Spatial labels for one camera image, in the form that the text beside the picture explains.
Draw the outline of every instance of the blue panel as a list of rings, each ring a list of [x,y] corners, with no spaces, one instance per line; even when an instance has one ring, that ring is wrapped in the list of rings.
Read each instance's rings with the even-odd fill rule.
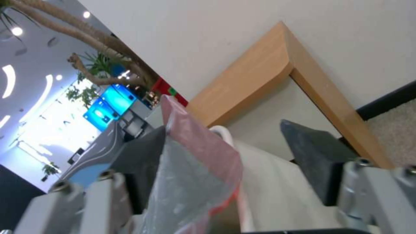
[[[122,85],[112,85],[101,95],[119,115],[123,115],[137,99],[127,88]]]
[[[119,115],[101,98],[98,98],[84,114],[98,130],[103,132],[113,120],[119,119]]]

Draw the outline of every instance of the curved light strip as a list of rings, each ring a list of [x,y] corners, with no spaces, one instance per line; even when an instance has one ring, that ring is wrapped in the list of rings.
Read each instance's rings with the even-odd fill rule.
[[[7,123],[7,121],[9,121],[9,119],[10,115],[4,116],[3,119],[0,121],[0,128],[2,128]]]
[[[52,88],[53,76],[47,75],[46,76],[46,87],[42,93],[42,96],[38,99],[38,101],[33,105],[33,107],[19,120],[19,122],[25,121],[33,112],[36,111],[37,108],[45,101],[46,97],[48,96],[49,92]]]
[[[10,96],[10,94],[12,94],[13,88],[15,87],[16,73],[12,65],[4,66],[2,69],[7,76],[7,87],[4,91],[3,98],[7,98],[8,96]]]

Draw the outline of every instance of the beige carpet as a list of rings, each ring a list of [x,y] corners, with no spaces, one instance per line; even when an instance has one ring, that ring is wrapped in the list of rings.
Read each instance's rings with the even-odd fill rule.
[[[367,121],[396,166],[416,164],[416,100]]]

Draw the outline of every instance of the screw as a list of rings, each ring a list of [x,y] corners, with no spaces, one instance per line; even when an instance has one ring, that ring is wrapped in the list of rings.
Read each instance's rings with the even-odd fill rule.
[[[408,165],[404,169],[407,175],[416,175],[416,165]]]
[[[56,183],[53,187],[51,192],[71,192],[71,185],[67,181],[61,181]]]
[[[112,179],[114,177],[114,173],[115,171],[113,169],[105,170],[98,176],[98,181]]]
[[[368,159],[358,158],[358,159],[355,160],[355,166],[357,168],[360,168],[360,167],[372,167],[373,164]]]

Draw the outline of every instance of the potted plant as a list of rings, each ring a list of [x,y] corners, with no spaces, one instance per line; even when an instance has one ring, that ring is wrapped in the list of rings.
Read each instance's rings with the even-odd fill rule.
[[[45,173],[45,177],[43,177],[42,181],[47,180],[50,175],[58,174],[58,169],[59,167],[53,162],[51,162],[51,165],[45,164],[42,168],[42,171]]]

